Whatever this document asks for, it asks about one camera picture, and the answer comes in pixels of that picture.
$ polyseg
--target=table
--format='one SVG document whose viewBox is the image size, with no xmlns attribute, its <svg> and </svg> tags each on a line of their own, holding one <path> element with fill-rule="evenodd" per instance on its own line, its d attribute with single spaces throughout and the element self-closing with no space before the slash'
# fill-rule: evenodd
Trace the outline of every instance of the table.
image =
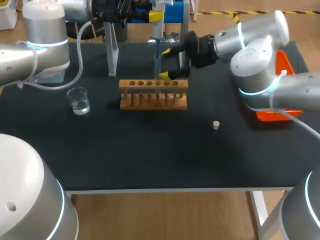
<svg viewBox="0 0 320 240">
<path fill-rule="evenodd" d="M 294 42 L 283 50 L 296 73 L 308 71 Z M 76 85 L 87 89 L 90 112 L 73 114 L 66 90 L 10 86 L 0 97 L 1 133 L 30 143 L 71 194 L 252 191 L 262 225 L 268 213 L 260 191 L 298 184 L 319 165 L 318 142 L 292 122 L 259 122 L 220 61 L 191 71 L 188 110 L 119 110 L 119 79 L 152 79 L 153 55 L 152 43 L 119 44 L 117 76 L 109 78 L 105 45 L 84 43 Z M 70 59 L 69 80 L 78 71 L 75 44 Z M 178 66 L 174 57 L 161 63 L 162 71 Z M 300 119 L 319 131 L 318 116 Z"/>
</svg>

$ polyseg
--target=cable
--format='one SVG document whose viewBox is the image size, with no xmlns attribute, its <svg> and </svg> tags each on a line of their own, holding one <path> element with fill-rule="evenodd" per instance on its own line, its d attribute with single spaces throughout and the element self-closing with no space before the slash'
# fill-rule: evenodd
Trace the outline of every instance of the cable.
<svg viewBox="0 0 320 240">
<path fill-rule="evenodd" d="M 37 67 L 38 67 L 38 55 L 37 55 L 37 51 L 36 51 L 34 46 L 29 45 L 26 41 L 17 41 L 15 44 L 19 45 L 20 43 L 24 43 L 27 46 L 30 46 L 31 50 L 33 52 L 32 71 L 31 71 L 30 75 L 24 81 L 19 81 L 19 83 L 18 83 L 18 87 L 20 89 L 22 89 L 22 87 L 24 86 L 24 83 L 27 82 L 29 79 L 31 79 L 32 76 L 35 74 L 35 72 L 37 70 Z"/>
<path fill-rule="evenodd" d="M 34 83 L 34 82 L 29 82 L 29 81 L 23 82 L 23 84 L 30 85 L 30 86 L 33 86 L 35 88 L 46 90 L 46 91 L 55 91 L 55 90 L 61 90 L 61 89 L 68 88 L 71 85 L 73 85 L 74 83 L 76 83 L 79 80 L 79 78 L 81 77 L 82 72 L 83 72 L 83 67 L 84 67 L 83 66 L 83 60 L 82 60 L 82 54 L 81 54 L 81 36 L 82 36 L 83 32 L 85 31 L 85 29 L 92 24 L 92 22 L 93 21 L 86 22 L 80 28 L 78 36 L 76 38 L 76 50 L 77 50 L 78 60 L 79 60 L 79 71 L 78 71 L 77 75 L 75 76 L 75 78 L 72 81 L 70 81 L 67 84 L 62 85 L 62 86 L 43 86 L 43 85 L 40 85 L 40 84 L 37 84 L 37 83 Z"/>
<path fill-rule="evenodd" d="M 280 81 L 281 77 L 286 75 L 286 74 L 287 74 L 287 71 L 286 70 L 282 70 L 281 74 L 279 75 L 279 79 L 278 80 Z M 282 114 L 283 116 L 291 119 L 292 121 L 294 121 L 295 123 L 297 123 L 301 127 L 303 127 L 304 129 L 306 129 L 309 133 L 311 133 L 313 136 L 315 136 L 318 140 L 320 140 L 320 133 L 318 133 L 312 127 L 310 127 L 309 125 L 305 124 L 303 121 L 299 120 L 295 116 L 292 116 L 289 113 L 283 111 L 283 109 L 275 109 L 274 108 L 274 92 L 275 92 L 275 90 L 272 91 L 272 93 L 270 94 L 270 97 L 269 97 L 269 105 L 270 105 L 271 110 L 274 111 L 275 113 Z"/>
</svg>

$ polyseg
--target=orange container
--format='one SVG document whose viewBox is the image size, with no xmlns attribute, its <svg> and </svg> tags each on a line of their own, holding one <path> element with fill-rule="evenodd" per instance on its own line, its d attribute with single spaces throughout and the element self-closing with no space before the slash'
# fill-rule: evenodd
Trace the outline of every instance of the orange container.
<svg viewBox="0 0 320 240">
<path fill-rule="evenodd" d="M 275 73 L 280 75 L 282 70 L 287 71 L 287 75 L 295 74 L 294 69 L 292 68 L 286 54 L 284 51 L 278 50 L 276 53 L 276 60 L 275 60 Z M 294 109 L 285 109 L 286 113 L 297 117 L 299 114 L 303 113 L 302 110 L 294 110 Z M 274 111 L 257 111 L 256 115 L 259 120 L 264 122 L 271 122 L 271 121 L 290 121 L 291 119 L 283 116 L 280 113 L 276 113 Z"/>
</svg>

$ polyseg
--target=floor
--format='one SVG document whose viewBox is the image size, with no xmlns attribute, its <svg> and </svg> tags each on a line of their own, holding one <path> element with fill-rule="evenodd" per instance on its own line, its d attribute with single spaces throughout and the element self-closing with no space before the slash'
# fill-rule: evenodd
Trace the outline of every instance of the floor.
<svg viewBox="0 0 320 240">
<path fill-rule="evenodd" d="M 199 12 L 213 11 L 317 11 L 318 0 L 199 0 Z M 244 21 L 254 15 L 241 14 Z M 297 41 L 310 71 L 320 71 L 320 15 L 286 14 L 290 39 Z M 234 24 L 226 15 L 199 15 L 190 29 L 199 36 L 213 34 Z M 170 30 L 179 32 L 178 25 Z M 145 42 L 151 26 L 130 25 L 128 40 Z M 25 40 L 21 13 L 13 30 L 0 31 L 0 43 Z M 281 191 L 265 191 L 270 212 Z M 80 195 L 75 207 L 79 240 L 256 240 L 251 202 L 245 192 L 152 193 Z M 283 239 L 278 232 L 274 240 Z"/>
</svg>

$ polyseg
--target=test tube rack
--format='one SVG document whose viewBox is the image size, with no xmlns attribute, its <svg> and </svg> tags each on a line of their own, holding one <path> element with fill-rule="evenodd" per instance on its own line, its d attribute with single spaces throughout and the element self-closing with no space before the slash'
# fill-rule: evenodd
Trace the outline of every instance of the test tube rack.
<svg viewBox="0 0 320 240">
<path fill-rule="evenodd" d="M 186 110 L 188 80 L 132 80 L 121 79 L 121 110 Z M 137 90 L 150 90 L 136 93 Z M 157 93 L 172 90 L 175 93 Z"/>
</svg>

